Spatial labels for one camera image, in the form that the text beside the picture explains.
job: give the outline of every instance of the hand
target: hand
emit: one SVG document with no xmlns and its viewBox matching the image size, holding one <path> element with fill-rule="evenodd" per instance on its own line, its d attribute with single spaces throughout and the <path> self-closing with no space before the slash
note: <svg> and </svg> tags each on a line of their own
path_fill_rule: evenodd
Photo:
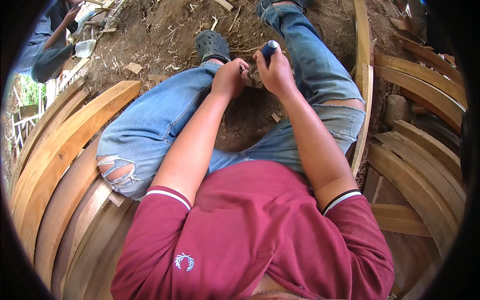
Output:
<svg viewBox="0 0 480 300">
<path fill-rule="evenodd" d="M 257 60 L 258 72 L 265 88 L 277 96 L 280 101 L 288 99 L 298 92 L 290 63 L 280 47 L 270 57 L 269 65 L 260 51 L 255 52 L 253 59 Z"/>
<path fill-rule="evenodd" d="M 240 65 L 245 69 L 242 74 L 240 74 Z M 234 59 L 221 66 L 213 78 L 211 94 L 220 96 L 228 101 L 238 97 L 248 79 L 248 67 L 249 65 L 242 59 Z"/>
<path fill-rule="evenodd" d="M 78 4 L 82 3 L 83 0 L 67 0 L 73 6 L 77 6 Z"/>
<path fill-rule="evenodd" d="M 75 17 L 77 16 L 78 12 L 80 11 L 80 7 L 74 6 L 71 10 L 68 11 L 68 13 L 65 15 L 65 18 L 63 18 L 63 22 L 67 25 L 70 24 L 75 20 Z"/>
</svg>

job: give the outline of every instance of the embroidered laurel logo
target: embroidered laurel logo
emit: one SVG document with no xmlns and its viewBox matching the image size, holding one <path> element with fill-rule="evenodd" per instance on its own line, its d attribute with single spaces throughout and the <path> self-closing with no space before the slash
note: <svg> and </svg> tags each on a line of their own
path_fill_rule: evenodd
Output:
<svg viewBox="0 0 480 300">
<path fill-rule="evenodd" d="M 181 255 L 177 255 L 177 257 L 175 257 L 175 266 L 181 270 L 180 263 L 184 258 L 188 260 L 187 272 L 189 272 L 193 269 L 193 266 L 195 265 L 195 260 L 191 258 L 190 255 L 185 255 L 185 253 L 183 252 L 181 253 Z"/>
</svg>

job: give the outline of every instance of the blue chisel handle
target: blue chisel handle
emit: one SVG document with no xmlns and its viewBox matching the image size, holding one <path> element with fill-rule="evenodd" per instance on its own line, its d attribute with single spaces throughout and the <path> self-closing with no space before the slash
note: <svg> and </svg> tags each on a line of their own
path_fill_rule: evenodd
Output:
<svg viewBox="0 0 480 300">
<path fill-rule="evenodd" d="M 266 60 L 270 60 L 270 56 L 275 52 L 278 48 L 277 41 L 269 40 L 265 46 L 262 48 L 262 54 L 264 55 Z"/>
</svg>

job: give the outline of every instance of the rock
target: rock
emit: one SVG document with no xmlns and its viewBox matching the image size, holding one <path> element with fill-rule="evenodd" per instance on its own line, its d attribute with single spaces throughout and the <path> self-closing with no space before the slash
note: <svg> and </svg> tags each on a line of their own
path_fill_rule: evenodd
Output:
<svg viewBox="0 0 480 300">
<path fill-rule="evenodd" d="M 392 127 L 396 120 L 410 122 L 410 109 L 403 96 L 390 95 L 385 108 L 385 123 Z"/>
</svg>

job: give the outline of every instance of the white striped sleeve trim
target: white striped sleeve trim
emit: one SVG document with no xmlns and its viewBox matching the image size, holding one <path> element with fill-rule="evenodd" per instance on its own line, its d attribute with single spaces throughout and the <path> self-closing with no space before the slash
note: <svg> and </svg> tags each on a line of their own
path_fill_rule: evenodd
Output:
<svg viewBox="0 0 480 300">
<path fill-rule="evenodd" d="M 353 190 L 353 191 L 348 191 L 346 193 L 343 193 L 341 195 L 339 195 L 338 197 L 336 197 L 334 200 L 332 200 L 328 205 L 327 207 L 324 209 L 324 212 L 322 213 L 323 216 L 326 215 L 326 213 L 332 209 L 332 207 L 334 207 L 335 205 L 339 204 L 340 202 L 342 202 L 343 200 L 347 199 L 347 198 L 350 198 L 351 196 L 355 196 L 355 195 L 361 195 L 361 192 L 358 191 L 358 190 Z"/>
<path fill-rule="evenodd" d="M 165 196 L 170 196 L 170 197 L 175 198 L 178 201 L 182 202 L 183 205 L 185 205 L 188 208 L 188 210 L 190 210 L 190 206 L 188 205 L 188 203 L 186 203 L 185 200 L 183 200 L 182 198 L 178 197 L 175 194 L 172 194 L 172 193 L 166 192 L 166 191 L 153 190 L 153 191 L 149 191 L 145 196 L 148 196 L 150 194 L 162 194 L 162 195 L 165 195 Z"/>
</svg>

